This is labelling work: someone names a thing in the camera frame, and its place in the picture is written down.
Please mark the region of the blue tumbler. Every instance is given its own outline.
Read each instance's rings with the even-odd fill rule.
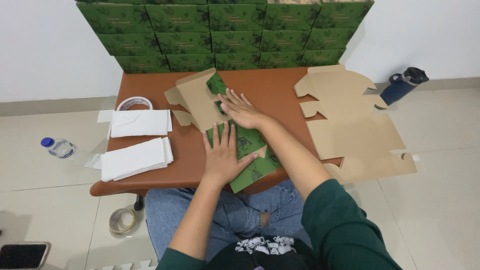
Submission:
[[[409,67],[402,74],[393,74],[388,80],[390,81],[390,85],[385,88],[380,96],[385,101],[387,106],[390,106],[392,103],[399,101],[406,94],[410,93],[410,91],[415,89],[420,84],[427,82],[429,78],[423,70],[415,67]],[[386,109],[378,105],[375,105],[375,108],[379,110]]]

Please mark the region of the tape roll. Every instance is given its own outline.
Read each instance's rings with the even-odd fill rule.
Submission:
[[[132,221],[129,224],[123,223],[123,216],[130,215]],[[121,208],[114,211],[108,219],[108,228],[114,237],[128,237],[131,236],[138,228],[140,221],[135,211],[128,208]]]
[[[122,103],[120,103],[117,110],[128,110],[128,108],[130,108],[132,105],[135,105],[135,104],[147,105],[149,107],[149,110],[153,110],[152,103],[144,97],[127,98]]]

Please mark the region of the smartphone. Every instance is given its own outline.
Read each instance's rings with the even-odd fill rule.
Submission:
[[[0,248],[0,269],[40,269],[50,251],[48,242],[23,242]]]

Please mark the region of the cartoon print shirt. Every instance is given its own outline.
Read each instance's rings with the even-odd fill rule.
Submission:
[[[264,235],[231,243],[208,263],[167,248],[156,270],[400,270],[380,229],[335,179],[319,185],[303,207],[312,242]]]

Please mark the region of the blue cap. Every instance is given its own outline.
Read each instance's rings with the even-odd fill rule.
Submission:
[[[53,145],[53,143],[55,142],[54,139],[50,138],[50,137],[46,137],[46,138],[43,138],[42,141],[40,142],[40,144],[44,147],[50,147]]]

